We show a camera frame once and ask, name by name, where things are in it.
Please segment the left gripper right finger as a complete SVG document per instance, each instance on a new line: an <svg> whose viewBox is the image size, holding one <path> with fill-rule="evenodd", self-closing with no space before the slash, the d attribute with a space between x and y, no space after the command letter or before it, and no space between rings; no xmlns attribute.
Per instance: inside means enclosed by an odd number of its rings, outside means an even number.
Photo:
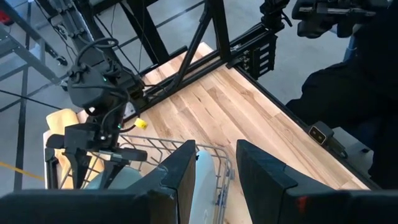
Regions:
<svg viewBox="0 0 398 224"><path fill-rule="evenodd" d="M335 190L244 139L236 162L253 224L398 224L398 190Z"/></svg>

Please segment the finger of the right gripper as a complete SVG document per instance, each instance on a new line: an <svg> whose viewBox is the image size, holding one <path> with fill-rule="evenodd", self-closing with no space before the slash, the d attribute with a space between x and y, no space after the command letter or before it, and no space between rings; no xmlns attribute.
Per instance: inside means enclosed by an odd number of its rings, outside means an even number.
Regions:
<svg viewBox="0 0 398 224"><path fill-rule="evenodd" d="M74 189L80 189L86 175L86 152L79 148L66 148L63 153L70 162Z"/></svg>
<svg viewBox="0 0 398 224"><path fill-rule="evenodd" d="M121 157L111 156L108 161L104 161L104 171L102 172L99 189L107 189L123 167L124 159Z"/></svg>

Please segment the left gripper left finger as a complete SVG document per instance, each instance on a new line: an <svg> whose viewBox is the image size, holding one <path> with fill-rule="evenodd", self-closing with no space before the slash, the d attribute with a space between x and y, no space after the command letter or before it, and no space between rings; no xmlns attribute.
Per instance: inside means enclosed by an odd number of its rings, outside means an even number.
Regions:
<svg viewBox="0 0 398 224"><path fill-rule="evenodd" d="M119 190L26 190L0 198L0 224L188 224L196 145L185 141Z"/></svg>

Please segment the large gray plate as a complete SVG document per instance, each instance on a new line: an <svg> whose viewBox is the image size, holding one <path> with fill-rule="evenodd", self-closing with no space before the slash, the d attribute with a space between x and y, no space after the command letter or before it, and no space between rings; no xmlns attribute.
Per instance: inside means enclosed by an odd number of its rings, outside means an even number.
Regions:
<svg viewBox="0 0 398 224"><path fill-rule="evenodd" d="M189 224L213 224L216 186L215 165L211 154L198 151Z"/></svg>

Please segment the person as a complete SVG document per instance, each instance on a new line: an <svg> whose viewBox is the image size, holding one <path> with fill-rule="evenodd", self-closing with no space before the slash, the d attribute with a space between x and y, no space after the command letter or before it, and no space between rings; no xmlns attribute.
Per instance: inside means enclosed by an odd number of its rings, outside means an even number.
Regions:
<svg viewBox="0 0 398 224"><path fill-rule="evenodd" d="M370 178L398 189L398 0L355 33L353 58L312 73L286 107L306 124L342 128L382 118Z"/></svg>

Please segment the black controller box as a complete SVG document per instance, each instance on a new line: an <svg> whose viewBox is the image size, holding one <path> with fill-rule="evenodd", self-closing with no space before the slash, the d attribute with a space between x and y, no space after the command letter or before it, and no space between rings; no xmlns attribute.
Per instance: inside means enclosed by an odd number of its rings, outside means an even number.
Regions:
<svg viewBox="0 0 398 224"><path fill-rule="evenodd" d="M226 67L239 68L257 80L274 69L276 40L275 34L263 33L238 44L232 50L233 58Z"/></svg>

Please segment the black aluminium table frame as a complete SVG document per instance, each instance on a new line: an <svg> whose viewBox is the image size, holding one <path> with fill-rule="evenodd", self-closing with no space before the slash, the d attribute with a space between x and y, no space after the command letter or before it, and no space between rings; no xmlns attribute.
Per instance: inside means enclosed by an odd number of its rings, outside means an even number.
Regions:
<svg viewBox="0 0 398 224"><path fill-rule="evenodd" d="M96 13L91 6L94 22ZM197 103L190 108L199 112L195 124L180 123L181 131L206 132L213 144L236 145L244 138L304 174L336 189L377 189L377 185L346 159L327 150L307 134L307 126L295 118L255 79L239 68L228 69L232 50L259 34L275 34L262 24L256 24L237 39L230 40L223 0L205 0L198 28L188 47L182 49L183 60L177 72L156 84L147 85L142 73L129 68L144 84L144 98L136 100L140 113L127 105L123 123L146 112L167 114L166 106L177 98L187 99L196 87L213 99L220 110L216 118L210 116L211 105ZM95 22L93 34L113 37Z"/></svg>

